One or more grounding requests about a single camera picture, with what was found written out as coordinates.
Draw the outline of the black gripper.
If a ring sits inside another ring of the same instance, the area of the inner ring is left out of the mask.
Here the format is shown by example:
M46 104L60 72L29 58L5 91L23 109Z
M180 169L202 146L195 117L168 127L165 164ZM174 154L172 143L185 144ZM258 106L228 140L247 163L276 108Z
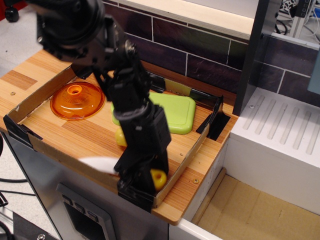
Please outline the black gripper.
M114 106L114 117L119 121L127 147L114 166L119 172L119 193L156 193L151 168L169 173L167 147L171 135L165 112L151 100L132 109Z

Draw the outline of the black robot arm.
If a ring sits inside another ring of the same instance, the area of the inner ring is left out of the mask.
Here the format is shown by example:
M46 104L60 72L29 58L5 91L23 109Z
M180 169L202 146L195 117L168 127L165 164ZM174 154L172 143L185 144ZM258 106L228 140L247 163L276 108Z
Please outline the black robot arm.
M30 0L44 50L93 74L119 121L127 147L115 165L121 191L156 193L152 170L168 173L171 141L164 109L150 100L152 79L137 47L100 0Z

